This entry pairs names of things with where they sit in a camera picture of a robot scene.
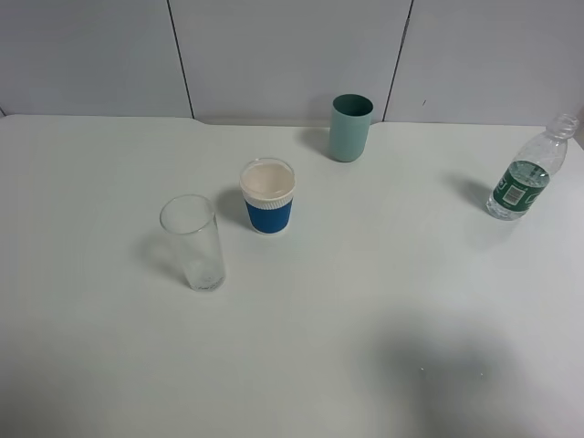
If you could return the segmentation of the clear bottle green label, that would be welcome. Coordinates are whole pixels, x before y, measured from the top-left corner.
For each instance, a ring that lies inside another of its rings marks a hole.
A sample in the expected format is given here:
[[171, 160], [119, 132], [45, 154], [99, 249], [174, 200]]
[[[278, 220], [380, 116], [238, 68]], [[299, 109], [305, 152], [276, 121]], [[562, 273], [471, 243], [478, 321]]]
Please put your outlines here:
[[579, 127], [569, 114], [554, 118], [517, 153], [490, 194], [485, 208], [494, 218], [515, 221], [530, 209], [562, 167], [568, 140]]

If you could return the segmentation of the white cup blue sleeve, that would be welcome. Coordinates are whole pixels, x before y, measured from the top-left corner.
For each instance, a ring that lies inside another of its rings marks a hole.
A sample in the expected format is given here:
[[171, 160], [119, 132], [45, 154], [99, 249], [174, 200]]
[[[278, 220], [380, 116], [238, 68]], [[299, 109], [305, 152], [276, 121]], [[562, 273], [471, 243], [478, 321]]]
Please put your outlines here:
[[275, 158], [255, 159], [241, 171], [239, 184], [254, 229], [265, 235], [282, 232], [289, 222], [296, 188], [292, 167]]

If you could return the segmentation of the teal green plastic cup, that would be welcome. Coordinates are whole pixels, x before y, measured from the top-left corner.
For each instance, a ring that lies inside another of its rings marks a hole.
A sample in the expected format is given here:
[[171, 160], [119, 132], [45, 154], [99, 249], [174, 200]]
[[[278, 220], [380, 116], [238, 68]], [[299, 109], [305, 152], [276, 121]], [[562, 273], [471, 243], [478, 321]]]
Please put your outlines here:
[[338, 162], [354, 162], [364, 152], [372, 121], [373, 103], [358, 94], [334, 98], [328, 151]]

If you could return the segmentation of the tall clear drinking glass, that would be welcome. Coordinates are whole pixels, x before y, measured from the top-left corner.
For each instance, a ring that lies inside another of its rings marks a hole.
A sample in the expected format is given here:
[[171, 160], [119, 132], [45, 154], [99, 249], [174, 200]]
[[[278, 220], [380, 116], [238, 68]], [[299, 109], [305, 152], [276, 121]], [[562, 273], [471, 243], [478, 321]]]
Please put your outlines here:
[[171, 199], [160, 213], [189, 287], [214, 291], [226, 277], [216, 214], [212, 203], [198, 194]]

